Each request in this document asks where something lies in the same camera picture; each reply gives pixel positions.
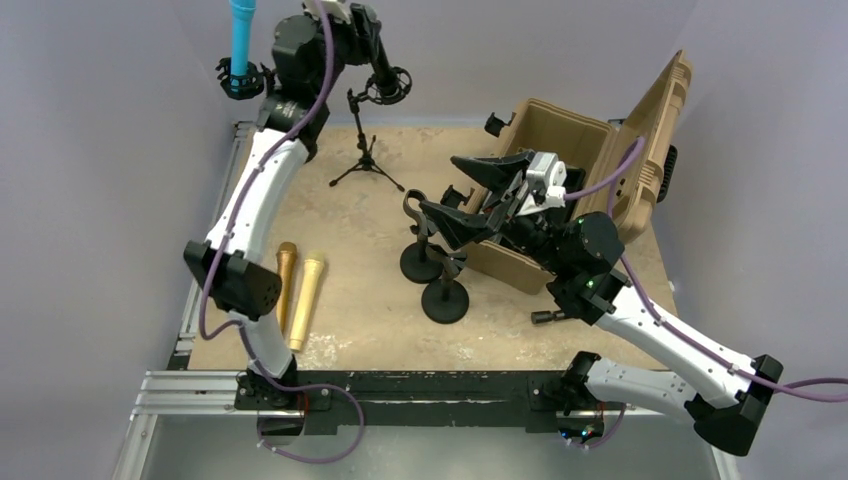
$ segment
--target gold microphone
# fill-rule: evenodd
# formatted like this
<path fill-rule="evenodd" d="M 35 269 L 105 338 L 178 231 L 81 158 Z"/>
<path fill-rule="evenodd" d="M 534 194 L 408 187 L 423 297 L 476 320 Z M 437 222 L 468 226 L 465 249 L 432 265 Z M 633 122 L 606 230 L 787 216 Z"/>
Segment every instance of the gold microphone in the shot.
<path fill-rule="evenodd" d="M 309 252 L 303 261 L 303 282 L 300 286 L 300 295 L 297 297 L 297 309 L 294 312 L 292 331 L 289 335 L 289 348 L 293 352 L 299 352 L 306 339 L 306 330 L 309 326 L 309 318 L 312 315 L 312 304 L 315 302 L 315 293 L 318 290 L 318 281 L 321 272 L 324 271 L 324 254 L 318 251 Z"/>
<path fill-rule="evenodd" d="M 289 299 L 291 298 L 291 277 L 294 264 L 297 262 L 297 246 L 291 242 L 283 242 L 277 249 L 277 275 L 283 281 L 283 291 L 277 299 L 277 321 L 280 331 L 286 336 L 286 319 L 288 318 Z"/>

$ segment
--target wooden tabletop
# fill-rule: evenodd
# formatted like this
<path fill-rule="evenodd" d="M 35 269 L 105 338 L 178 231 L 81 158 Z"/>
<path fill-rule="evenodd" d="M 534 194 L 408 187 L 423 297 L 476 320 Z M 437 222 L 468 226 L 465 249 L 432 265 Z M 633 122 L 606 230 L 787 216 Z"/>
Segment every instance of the wooden tabletop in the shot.
<path fill-rule="evenodd" d="M 482 128 L 374 128 L 374 158 L 407 189 L 438 199 L 448 185 L 467 192 L 470 179 L 451 165 L 452 155 L 487 156 L 495 139 Z M 422 285 L 400 272 L 401 251 L 414 241 L 404 215 L 404 194 L 387 179 L 356 172 L 330 188 L 329 180 L 356 162 L 356 132 L 327 128 L 318 156 L 292 182 L 265 248 L 263 266 L 276 271 L 282 242 L 300 259 L 325 253 L 327 267 L 309 336 L 298 355 L 302 369 L 332 370 L 553 370 L 568 366 L 580 350 L 643 368 L 660 364 L 628 342 L 580 321 L 534 326 L 530 312 L 554 310 L 547 292 L 527 295 L 466 269 L 458 280 L 471 297 L 468 314 L 453 325 L 430 321 L 421 310 Z M 648 229 L 627 254 L 652 298 L 675 306 L 656 238 Z M 294 312 L 302 263 L 295 271 Z M 226 316 L 210 303 L 210 328 Z M 236 332 L 211 342 L 199 337 L 190 369 L 241 370 L 246 355 Z"/>

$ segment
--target white wall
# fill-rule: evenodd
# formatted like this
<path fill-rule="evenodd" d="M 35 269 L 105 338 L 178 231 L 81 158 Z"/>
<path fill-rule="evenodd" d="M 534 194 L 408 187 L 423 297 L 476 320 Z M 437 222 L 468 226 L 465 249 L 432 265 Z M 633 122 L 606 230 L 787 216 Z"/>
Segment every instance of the white wall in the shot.
<path fill-rule="evenodd" d="M 677 305 L 717 340 L 781 360 L 785 381 L 848 376 L 841 3 L 702 1 L 677 42 L 695 77 L 655 217 Z M 779 396 L 740 468 L 841 479 L 846 451 L 848 407 Z"/>
<path fill-rule="evenodd" d="M 0 476 L 109 478 L 231 130 L 167 0 L 4 0 L 0 31 Z"/>
<path fill-rule="evenodd" d="M 226 2 L 172 0 L 210 77 L 230 55 Z M 251 61 L 273 68 L 274 27 L 297 1 L 259 0 Z M 366 0 L 383 22 L 389 60 L 412 73 L 413 90 L 392 107 L 363 107 L 367 123 L 472 123 L 509 113 L 529 96 L 598 118 L 627 115 L 653 83 L 696 0 Z M 348 68 L 328 105 L 350 122 L 344 92 L 361 89 L 369 67 Z M 258 100 L 227 101 L 253 120 Z"/>

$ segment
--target round black base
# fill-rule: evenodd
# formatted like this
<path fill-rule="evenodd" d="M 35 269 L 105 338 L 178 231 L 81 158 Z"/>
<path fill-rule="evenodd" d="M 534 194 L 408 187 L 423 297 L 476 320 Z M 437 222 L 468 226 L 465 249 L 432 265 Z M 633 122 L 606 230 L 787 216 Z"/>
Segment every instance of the round black base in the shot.
<path fill-rule="evenodd" d="M 442 300 L 442 281 L 436 280 L 421 294 L 421 307 L 430 320 L 448 325 L 458 322 L 468 312 L 468 291 L 459 282 L 451 283 L 450 297 Z"/>
<path fill-rule="evenodd" d="M 412 245 L 403 249 L 400 254 L 400 271 L 407 280 L 413 283 L 430 283 L 442 275 L 442 264 L 430 257 L 425 257 L 424 261 L 420 261 L 418 257 L 418 244 Z"/>

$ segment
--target black tripod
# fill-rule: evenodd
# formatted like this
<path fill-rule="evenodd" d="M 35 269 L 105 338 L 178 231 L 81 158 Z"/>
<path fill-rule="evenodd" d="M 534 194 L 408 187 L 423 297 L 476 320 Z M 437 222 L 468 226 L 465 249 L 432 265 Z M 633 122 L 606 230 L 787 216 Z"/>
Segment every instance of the black tripod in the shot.
<path fill-rule="evenodd" d="M 394 178 L 392 178 L 388 173 L 384 172 L 377 162 L 374 161 L 374 157 L 371 156 L 371 152 L 374 150 L 374 142 L 377 141 L 377 135 L 371 137 L 371 146 L 368 146 L 368 140 L 365 138 L 365 132 L 362 131 L 362 122 L 359 120 L 359 104 L 366 101 L 371 100 L 371 97 L 368 96 L 368 91 L 360 93 L 359 95 L 353 94 L 353 89 L 349 89 L 347 91 L 347 104 L 350 106 L 350 113 L 353 114 L 354 120 L 356 120 L 356 130 L 357 130 L 357 143 L 356 148 L 362 152 L 362 156 L 359 157 L 359 160 L 356 161 L 356 164 L 347 169 L 344 173 L 338 176 L 335 180 L 330 181 L 330 186 L 335 187 L 338 185 L 339 180 L 343 179 L 347 176 L 347 174 L 351 172 L 374 172 L 379 175 L 382 175 L 389 179 L 401 192 L 404 191 L 404 188 L 401 184 L 397 183 Z"/>

